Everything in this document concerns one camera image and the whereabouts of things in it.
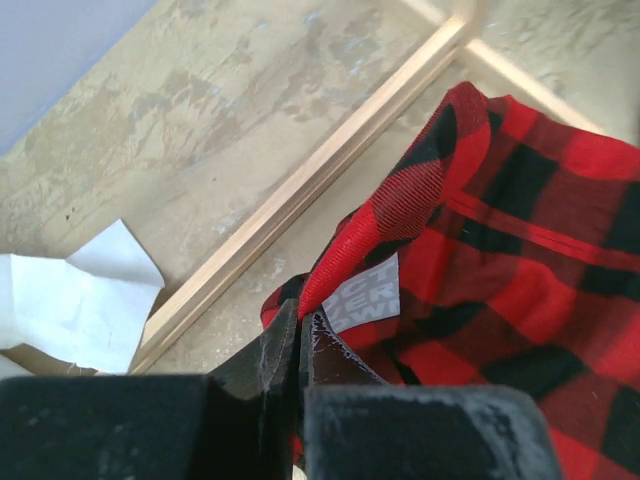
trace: crumpled paper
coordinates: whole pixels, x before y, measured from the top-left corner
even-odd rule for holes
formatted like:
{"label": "crumpled paper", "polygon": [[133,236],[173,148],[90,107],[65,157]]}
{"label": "crumpled paper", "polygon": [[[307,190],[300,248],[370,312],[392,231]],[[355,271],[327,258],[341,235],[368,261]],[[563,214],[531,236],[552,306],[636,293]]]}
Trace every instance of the crumpled paper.
{"label": "crumpled paper", "polygon": [[66,260],[0,255],[0,348],[126,373],[164,280],[118,220]]}

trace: concrete floor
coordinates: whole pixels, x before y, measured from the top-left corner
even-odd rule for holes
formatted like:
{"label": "concrete floor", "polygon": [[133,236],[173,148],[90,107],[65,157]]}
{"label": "concrete floor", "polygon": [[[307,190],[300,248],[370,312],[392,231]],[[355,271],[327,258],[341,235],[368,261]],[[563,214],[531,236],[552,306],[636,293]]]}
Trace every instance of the concrete floor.
{"label": "concrete floor", "polygon": [[[0,157],[0,251],[64,256],[123,218],[166,298],[431,33],[398,1],[159,0]],[[637,144],[639,0],[494,0],[483,37]],[[309,269],[463,79],[501,94],[450,67],[151,371],[210,370],[258,335],[264,298]]]}

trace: gray tag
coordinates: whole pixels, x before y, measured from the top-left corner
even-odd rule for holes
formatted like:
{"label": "gray tag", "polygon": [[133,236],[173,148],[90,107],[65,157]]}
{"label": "gray tag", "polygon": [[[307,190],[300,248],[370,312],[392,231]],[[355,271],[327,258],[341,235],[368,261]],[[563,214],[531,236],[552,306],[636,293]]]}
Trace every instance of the gray tag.
{"label": "gray tag", "polygon": [[398,254],[344,282],[322,306],[336,333],[399,315]]}

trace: paper scrap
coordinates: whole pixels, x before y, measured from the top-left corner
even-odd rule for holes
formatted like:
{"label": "paper scrap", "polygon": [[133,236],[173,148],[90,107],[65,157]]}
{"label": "paper scrap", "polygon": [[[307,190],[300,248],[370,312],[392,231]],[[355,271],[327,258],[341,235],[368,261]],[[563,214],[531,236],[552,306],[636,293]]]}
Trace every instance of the paper scrap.
{"label": "paper scrap", "polygon": [[66,260],[0,255],[0,348],[126,373],[164,280],[121,220]]}

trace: wooden frame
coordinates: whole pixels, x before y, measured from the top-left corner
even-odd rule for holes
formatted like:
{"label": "wooden frame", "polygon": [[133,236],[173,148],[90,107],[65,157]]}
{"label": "wooden frame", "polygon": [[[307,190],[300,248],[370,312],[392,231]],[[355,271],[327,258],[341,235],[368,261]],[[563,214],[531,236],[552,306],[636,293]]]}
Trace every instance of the wooden frame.
{"label": "wooden frame", "polygon": [[453,0],[446,19],[401,0],[437,31],[148,320],[131,373],[143,373],[375,140],[454,58],[568,125],[602,130],[477,38],[486,0]]}

